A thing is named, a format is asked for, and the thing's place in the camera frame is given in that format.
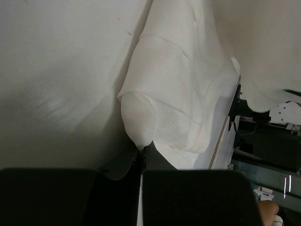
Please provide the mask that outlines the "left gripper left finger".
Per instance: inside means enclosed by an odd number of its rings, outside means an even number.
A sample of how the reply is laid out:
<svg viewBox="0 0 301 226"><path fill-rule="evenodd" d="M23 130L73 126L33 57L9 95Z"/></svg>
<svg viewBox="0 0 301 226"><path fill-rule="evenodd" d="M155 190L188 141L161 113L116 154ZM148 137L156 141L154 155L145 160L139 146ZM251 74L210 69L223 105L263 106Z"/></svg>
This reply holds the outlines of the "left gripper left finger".
<svg viewBox="0 0 301 226"><path fill-rule="evenodd" d="M125 151L95 169L8 168L0 172L3 226L134 226L140 155Z"/></svg>

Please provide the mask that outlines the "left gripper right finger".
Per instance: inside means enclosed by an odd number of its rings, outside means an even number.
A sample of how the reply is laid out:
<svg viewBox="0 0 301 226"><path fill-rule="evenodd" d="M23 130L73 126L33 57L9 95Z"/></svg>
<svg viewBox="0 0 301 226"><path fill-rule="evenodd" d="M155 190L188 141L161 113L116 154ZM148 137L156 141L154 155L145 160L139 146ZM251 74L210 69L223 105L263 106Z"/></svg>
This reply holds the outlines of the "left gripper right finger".
<svg viewBox="0 0 301 226"><path fill-rule="evenodd" d="M251 185L231 170L179 170L150 144L143 150L145 226L261 226Z"/></svg>

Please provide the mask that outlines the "white pleated skirt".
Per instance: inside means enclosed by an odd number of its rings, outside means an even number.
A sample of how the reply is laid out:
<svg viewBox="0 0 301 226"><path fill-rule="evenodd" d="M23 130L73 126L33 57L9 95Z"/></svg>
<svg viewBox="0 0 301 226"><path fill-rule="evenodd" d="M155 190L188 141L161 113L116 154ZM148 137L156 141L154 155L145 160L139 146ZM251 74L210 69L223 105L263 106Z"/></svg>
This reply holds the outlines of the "white pleated skirt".
<svg viewBox="0 0 301 226"><path fill-rule="evenodd" d="M118 94L126 133L192 169L237 83L257 113L300 102L300 1L155 0Z"/></svg>

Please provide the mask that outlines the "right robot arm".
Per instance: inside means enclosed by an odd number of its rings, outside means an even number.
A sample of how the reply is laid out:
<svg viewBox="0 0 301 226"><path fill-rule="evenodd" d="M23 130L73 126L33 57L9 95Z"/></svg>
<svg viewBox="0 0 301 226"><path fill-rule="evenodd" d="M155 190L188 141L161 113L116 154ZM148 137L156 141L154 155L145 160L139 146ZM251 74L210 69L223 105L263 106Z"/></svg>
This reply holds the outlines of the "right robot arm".
<svg viewBox="0 0 301 226"><path fill-rule="evenodd" d="M301 104L296 102L286 102L277 105L269 111L270 122L272 123L292 123L301 124Z"/></svg>

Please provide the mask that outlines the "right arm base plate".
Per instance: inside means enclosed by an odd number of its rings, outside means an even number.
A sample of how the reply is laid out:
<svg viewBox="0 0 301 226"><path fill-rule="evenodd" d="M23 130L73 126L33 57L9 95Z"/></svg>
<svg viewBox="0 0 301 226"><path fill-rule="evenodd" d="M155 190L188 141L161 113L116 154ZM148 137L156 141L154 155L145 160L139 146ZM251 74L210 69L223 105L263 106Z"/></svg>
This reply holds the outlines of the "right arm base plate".
<svg viewBox="0 0 301 226"><path fill-rule="evenodd" d="M247 101L244 99L240 98L240 95L242 94L241 92L241 85L238 84L238 87L236 89L230 111L228 116L230 117L229 120L229 126L228 126L228 131L231 130L231 125L235 121L235 118L237 116L243 116L243 117L253 117L253 111L248 107Z"/></svg>

